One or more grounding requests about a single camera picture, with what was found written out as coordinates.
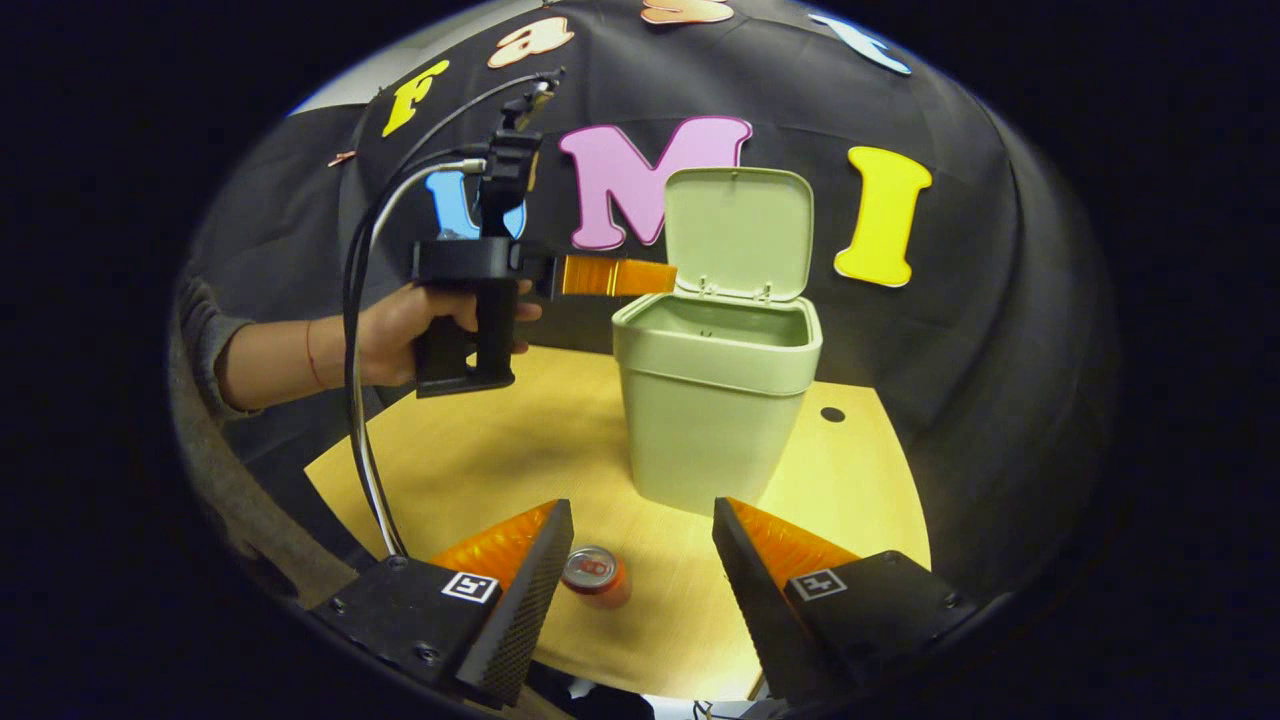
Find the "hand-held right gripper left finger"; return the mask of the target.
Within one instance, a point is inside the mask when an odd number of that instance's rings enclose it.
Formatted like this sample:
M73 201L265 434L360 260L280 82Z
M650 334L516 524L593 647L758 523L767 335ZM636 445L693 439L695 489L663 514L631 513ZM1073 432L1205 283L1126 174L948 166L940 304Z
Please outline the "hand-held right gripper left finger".
M314 607L337 638L415 685L518 702L573 539L556 498L429 560L393 555Z

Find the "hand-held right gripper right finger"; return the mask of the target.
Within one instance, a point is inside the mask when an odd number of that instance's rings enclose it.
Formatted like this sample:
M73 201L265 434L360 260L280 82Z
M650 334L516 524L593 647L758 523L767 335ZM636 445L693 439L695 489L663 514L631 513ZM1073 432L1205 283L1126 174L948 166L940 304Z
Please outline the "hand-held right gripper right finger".
M978 603L904 552L855 555L732 497L712 538L771 694L863 700L942 651Z

